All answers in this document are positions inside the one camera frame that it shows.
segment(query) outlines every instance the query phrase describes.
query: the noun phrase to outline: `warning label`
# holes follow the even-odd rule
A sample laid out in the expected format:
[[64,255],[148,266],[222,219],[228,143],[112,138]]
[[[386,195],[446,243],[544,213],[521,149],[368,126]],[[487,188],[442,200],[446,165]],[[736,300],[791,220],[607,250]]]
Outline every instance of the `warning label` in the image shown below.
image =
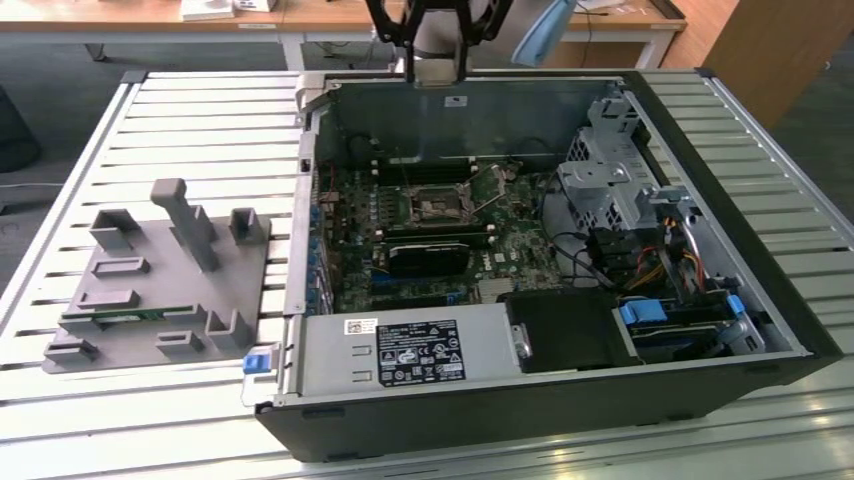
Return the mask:
[[456,320],[377,325],[376,346],[384,387],[465,379]]

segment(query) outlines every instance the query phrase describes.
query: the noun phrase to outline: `white table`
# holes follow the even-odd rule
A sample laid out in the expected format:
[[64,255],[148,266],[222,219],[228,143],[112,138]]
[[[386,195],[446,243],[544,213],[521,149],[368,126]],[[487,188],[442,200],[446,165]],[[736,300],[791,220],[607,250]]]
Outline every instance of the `white table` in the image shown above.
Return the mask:
[[94,244],[85,227],[110,207],[165,218],[145,202],[160,177],[186,179],[186,197],[210,216],[234,206],[273,216],[257,341],[282,335],[297,76],[150,74],[120,86],[0,299],[2,478],[741,480],[849,471],[851,225],[716,80],[688,71],[644,76],[848,355],[841,361],[703,419],[341,464],[289,457],[240,402],[238,360],[45,374],[42,350]]

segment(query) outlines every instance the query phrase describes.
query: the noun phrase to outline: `desk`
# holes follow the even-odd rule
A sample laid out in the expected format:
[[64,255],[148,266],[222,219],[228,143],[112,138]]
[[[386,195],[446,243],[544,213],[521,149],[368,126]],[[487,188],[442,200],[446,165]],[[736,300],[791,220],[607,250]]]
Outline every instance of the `desk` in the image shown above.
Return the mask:
[[[589,18],[591,40],[643,44],[636,66],[656,67],[685,22],[664,18],[649,0],[628,4],[635,12]],[[370,41],[372,22],[361,0],[280,0],[269,13],[236,12],[234,18],[202,22],[181,22],[178,5],[178,0],[0,0],[0,41],[276,42],[290,70],[305,69],[305,42]],[[389,9],[400,6],[400,1],[389,1]],[[585,16],[575,15],[563,41],[585,43],[587,27]]]
[[[45,374],[43,348],[94,244],[86,226],[108,208],[165,219],[146,201],[160,176],[186,179],[186,198],[210,216],[250,206],[274,217],[257,341],[284,335],[296,74],[152,73],[120,86],[0,298],[3,478],[541,479],[583,469],[587,480],[687,477],[677,472],[757,480],[852,468],[851,224],[715,79],[692,71],[643,75],[843,360],[701,419],[326,464],[293,460],[252,418],[240,360]],[[677,180],[660,148],[651,153]]]

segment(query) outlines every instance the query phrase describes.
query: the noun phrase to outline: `motherboard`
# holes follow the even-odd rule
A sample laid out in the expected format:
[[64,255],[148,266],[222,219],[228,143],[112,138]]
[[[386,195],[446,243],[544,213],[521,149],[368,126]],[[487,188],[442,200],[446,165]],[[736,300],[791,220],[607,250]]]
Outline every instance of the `motherboard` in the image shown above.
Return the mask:
[[336,313],[493,303],[560,285],[544,178],[511,159],[329,165],[318,180]]

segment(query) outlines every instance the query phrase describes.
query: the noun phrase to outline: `wooden table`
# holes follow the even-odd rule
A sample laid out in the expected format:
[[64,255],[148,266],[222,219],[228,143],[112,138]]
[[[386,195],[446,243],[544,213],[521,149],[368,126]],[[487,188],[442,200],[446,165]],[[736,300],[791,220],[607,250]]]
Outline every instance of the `wooden table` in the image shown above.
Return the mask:
[[[389,9],[402,4],[388,3]],[[636,9],[632,13],[604,9],[608,16],[575,15],[563,41],[641,44],[636,66],[655,67],[685,22],[664,18],[649,0],[629,0],[628,5]],[[181,22],[178,6],[178,0],[0,0],[0,41],[277,42],[290,70],[305,68],[305,42],[370,41],[372,22],[362,0],[278,0],[269,13],[236,12],[234,18],[202,22]]]

